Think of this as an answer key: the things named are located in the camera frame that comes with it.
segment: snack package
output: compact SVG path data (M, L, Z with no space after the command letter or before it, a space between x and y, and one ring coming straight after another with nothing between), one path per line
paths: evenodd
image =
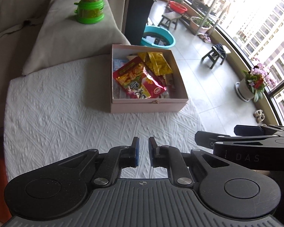
M148 55L157 76L173 73L162 52L148 52Z
M113 59L113 72L124 66L129 60ZM114 99L129 99L124 89L116 82L113 82L113 98Z
M176 89L175 84L173 82L173 75L172 74L166 74L165 75L165 81L167 86L171 86L172 89Z
M166 87L166 91L164 91L164 92L160 95L160 98L161 98L161 99L168 99L168 98L170 98L168 86L167 86L167 84L166 84L165 75L160 75L160 76L158 76L158 78L160 79L160 81L162 82L162 84Z
M138 56L156 76L173 73L162 52L142 52L138 53Z
M115 71L113 77L133 99L156 98L166 91L166 87L140 57L135 57Z

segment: teal plastic basin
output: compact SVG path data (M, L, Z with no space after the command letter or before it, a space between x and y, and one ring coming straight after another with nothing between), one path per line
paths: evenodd
M154 32L154 33L160 34L161 36L163 36L167 39L167 41L169 42L170 45L168 45L168 46L156 45L156 44L151 43L150 41L146 40L145 38L142 38L142 40L141 40L142 46L154 47L154 48L160 48L160 49L168 49L168 48L175 46L175 44L176 44L176 39L173 37L173 35L163 27L146 26L144 33L145 32Z

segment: green candy dispenser base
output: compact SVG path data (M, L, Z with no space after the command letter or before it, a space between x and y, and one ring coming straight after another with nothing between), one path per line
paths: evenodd
M74 3L78 6L75 11L76 20L82 24L95 24L103 20L103 0L96 2L90 2L87 0L81 0L78 3Z

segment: wooden stool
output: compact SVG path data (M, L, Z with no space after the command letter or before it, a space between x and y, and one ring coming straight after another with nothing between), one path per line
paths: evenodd
M162 14L162 19L161 19L160 23L158 24L158 26L163 26L164 28L169 30L170 24L174 23L175 29L177 29L178 19L181 18L181 17L182 17L182 15L178 14L176 12L169 12L169 13Z
M219 59L220 57L221 57L221 59L222 59L222 62L221 62L220 65L222 65L222 64L224 63L224 60L226 59L227 55L230 54L230 50L229 50L225 45L223 45L223 49L224 49L224 51L225 51L225 56L223 56L223 54L220 54L220 53L218 52L218 50L217 50L217 48L216 48L215 45L213 45L211 48L212 48L211 51L209 51L206 55L204 55L204 56L202 57L202 61L203 61L206 57L208 57L209 59L211 59L211 61L213 62L213 64L211 65L210 68L212 69L213 66L217 63L217 61L218 61L218 59Z

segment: white bedspread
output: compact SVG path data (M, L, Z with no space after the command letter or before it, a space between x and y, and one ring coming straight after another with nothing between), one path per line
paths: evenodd
M89 148L103 153L130 145L134 136L140 137L139 167L124 169L122 177L166 177L165 169L150 166L150 136L181 152L197 147L194 134L203 126L191 101L179 113L110 114L110 76L110 56L101 55L10 82L4 123L8 180Z

